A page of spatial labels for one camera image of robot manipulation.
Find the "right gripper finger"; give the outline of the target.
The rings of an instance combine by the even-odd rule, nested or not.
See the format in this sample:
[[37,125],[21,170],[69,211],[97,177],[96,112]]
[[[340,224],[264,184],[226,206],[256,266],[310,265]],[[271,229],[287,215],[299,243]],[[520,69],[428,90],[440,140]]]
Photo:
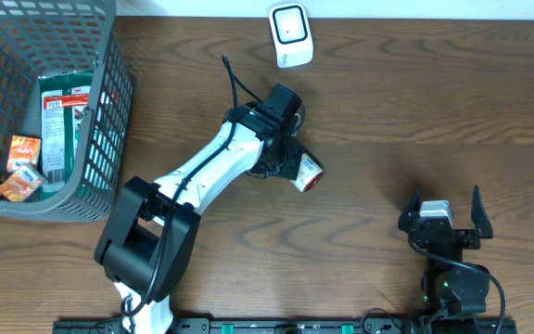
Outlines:
[[483,205],[478,185],[474,185],[472,196],[471,220],[477,231],[491,231],[490,219]]
[[407,232],[411,229],[413,221],[419,217],[421,208],[421,198],[419,193],[415,193],[409,200],[406,208],[400,214],[398,228],[400,231]]

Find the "green lid jar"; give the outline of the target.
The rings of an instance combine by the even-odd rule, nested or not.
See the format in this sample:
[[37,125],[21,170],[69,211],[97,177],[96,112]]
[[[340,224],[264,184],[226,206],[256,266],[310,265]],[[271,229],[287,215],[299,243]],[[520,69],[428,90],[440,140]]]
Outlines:
[[297,178],[291,183],[304,193],[311,190],[324,176],[324,169],[308,153],[303,153],[299,165]]

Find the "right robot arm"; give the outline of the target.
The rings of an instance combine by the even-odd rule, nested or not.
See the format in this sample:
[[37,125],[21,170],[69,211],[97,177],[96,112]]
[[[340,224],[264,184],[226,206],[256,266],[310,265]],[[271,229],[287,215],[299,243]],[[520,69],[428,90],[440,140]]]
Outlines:
[[425,310],[403,325],[404,333],[479,333],[477,316],[486,312],[491,274],[463,260],[465,250],[478,250],[493,238],[493,227],[474,187],[468,229],[453,226],[447,200],[423,201],[414,194],[398,220],[410,247],[426,258],[421,279]]

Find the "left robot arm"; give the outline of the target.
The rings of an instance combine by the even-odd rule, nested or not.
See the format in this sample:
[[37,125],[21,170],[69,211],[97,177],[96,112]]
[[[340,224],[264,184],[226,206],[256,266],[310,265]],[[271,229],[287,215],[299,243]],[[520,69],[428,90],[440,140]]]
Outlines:
[[184,165],[123,186],[95,247],[95,261],[121,295],[123,332],[169,329],[170,295],[190,262],[201,215],[239,175],[298,179],[305,151],[296,134],[305,117],[297,101],[239,106]]

